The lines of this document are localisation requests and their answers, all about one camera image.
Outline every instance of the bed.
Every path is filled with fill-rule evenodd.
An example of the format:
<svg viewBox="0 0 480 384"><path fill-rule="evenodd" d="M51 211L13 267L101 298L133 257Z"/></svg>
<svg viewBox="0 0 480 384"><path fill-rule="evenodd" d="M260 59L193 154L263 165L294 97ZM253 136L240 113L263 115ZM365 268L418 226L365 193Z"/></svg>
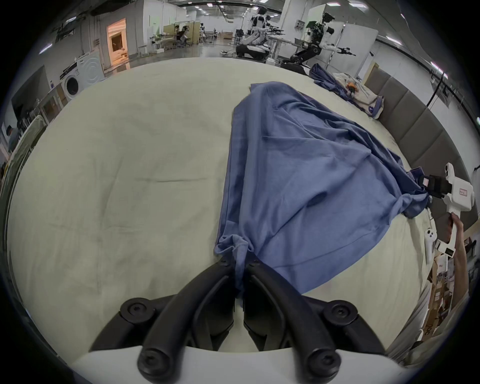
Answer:
<svg viewBox="0 0 480 384"><path fill-rule="evenodd" d="M8 216L7 252L23 305L68 364L126 299L175 294L216 260L231 112L250 84L267 81L357 122L410 169L380 121L281 68L168 60L87 88L41 136ZM306 295L352 302L388 347L426 282L423 233L434 225L428 210L398 215L374 249ZM235 316L221 351L255 351L241 311Z"/></svg>

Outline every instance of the humanoid robot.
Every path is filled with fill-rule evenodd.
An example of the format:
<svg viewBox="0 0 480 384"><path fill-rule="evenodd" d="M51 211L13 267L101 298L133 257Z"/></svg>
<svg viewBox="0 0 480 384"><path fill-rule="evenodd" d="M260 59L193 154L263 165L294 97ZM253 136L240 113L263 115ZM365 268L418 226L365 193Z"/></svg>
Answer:
<svg viewBox="0 0 480 384"><path fill-rule="evenodd" d="M326 26L327 23L333 21L335 18L327 12L324 12L321 23L310 22L307 27L310 31L307 32L307 39L303 45L303 50L295 53L290 57L290 62L295 64L302 64L320 54L322 49L340 53L343 55L353 55L350 48L337 48L334 45L327 44L330 36L335 32L331 27Z"/></svg>

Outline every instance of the cable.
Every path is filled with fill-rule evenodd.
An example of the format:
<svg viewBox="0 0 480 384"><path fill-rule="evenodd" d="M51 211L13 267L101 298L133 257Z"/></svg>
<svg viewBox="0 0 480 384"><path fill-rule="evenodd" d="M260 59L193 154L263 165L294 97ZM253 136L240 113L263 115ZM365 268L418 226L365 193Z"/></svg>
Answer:
<svg viewBox="0 0 480 384"><path fill-rule="evenodd" d="M234 57L234 55L237 55L237 52L235 49L229 49L228 51L220 51L222 54L222 57Z"/></svg>

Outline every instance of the gray headboard panel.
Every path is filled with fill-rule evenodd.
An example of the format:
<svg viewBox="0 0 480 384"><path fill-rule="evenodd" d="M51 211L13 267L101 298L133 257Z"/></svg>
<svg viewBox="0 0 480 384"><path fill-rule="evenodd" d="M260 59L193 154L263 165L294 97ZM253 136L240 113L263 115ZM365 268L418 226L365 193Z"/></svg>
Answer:
<svg viewBox="0 0 480 384"><path fill-rule="evenodd" d="M412 168L422 167L426 175L444 175L446 163L452 163L455 175L470 181L462 158L450 136L427 107L403 84L382 71L372 68L365 85L384 97L384 110L378 119L391 133ZM447 240L448 213L438 199L433 200L432 216L438 237ZM477 205L462 212L464 228L478 220Z"/></svg>

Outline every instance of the doorway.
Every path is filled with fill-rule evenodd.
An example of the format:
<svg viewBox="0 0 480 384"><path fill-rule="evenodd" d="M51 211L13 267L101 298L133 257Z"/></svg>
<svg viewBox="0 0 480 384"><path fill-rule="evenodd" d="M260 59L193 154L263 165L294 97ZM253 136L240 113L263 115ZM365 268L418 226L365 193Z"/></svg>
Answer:
<svg viewBox="0 0 480 384"><path fill-rule="evenodd" d="M107 27L108 55L111 66L128 61L127 22L121 19Z"/></svg>

